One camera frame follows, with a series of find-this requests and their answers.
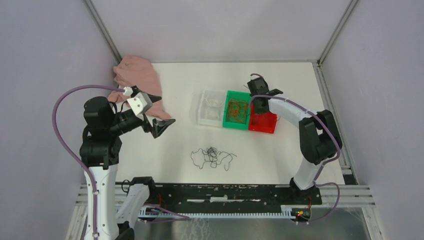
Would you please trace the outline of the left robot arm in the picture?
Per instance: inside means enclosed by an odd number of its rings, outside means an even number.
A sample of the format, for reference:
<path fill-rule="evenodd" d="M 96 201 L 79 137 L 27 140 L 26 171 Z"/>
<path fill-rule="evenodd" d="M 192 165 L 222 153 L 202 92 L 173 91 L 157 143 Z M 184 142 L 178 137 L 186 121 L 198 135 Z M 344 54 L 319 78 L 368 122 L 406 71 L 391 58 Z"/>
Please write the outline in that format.
<path fill-rule="evenodd" d="M 79 150 L 84 167 L 87 189 L 86 240 L 132 239 L 136 210 L 143 203 L 156 200 L 158 191 L 149 184 L 137 183 L 122 209 L 116 212 L 115 182 L 122 146 L 120 136 L 138 127 L 158 138 L 175 119 L 149 121 L 146 111 L 162 98 L 145 92 L 132 94 L 130 108 L 118 112 L 116 104 L 104 96 L 89 99 L 84 104 L 86 127 Z"/>

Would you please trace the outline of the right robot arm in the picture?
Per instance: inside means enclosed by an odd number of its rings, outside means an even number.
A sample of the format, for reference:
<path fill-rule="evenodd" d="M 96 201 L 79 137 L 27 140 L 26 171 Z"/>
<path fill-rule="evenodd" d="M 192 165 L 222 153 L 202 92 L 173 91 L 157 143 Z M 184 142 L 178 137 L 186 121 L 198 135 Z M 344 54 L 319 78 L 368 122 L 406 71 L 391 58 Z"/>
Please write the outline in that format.
<path fill-rule="evenodd" d="M 303 156 L 297 173 L 290 179 L 289 199 L 302 204 L 309 191 L 316 187 L 323 168 L 341 156 L 343 143 L 331 111 L 314 111 L 289 99 L 279 89 L 270 89 L 264 77 L 250 75 L 247 82 L 251 99 L 249 104 L 256 114 L 272 113 L 297 127 L 299 148 Z"/>

